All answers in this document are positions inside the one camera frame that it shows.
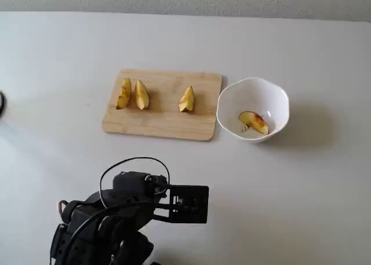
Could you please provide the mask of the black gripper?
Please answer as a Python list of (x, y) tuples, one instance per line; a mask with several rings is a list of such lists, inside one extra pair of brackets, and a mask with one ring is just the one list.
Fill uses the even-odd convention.
[(112, 203), (127, 200), (158, 203), (170, 187), (165, 176), (143, 172), (122, 172), (112, 181)]

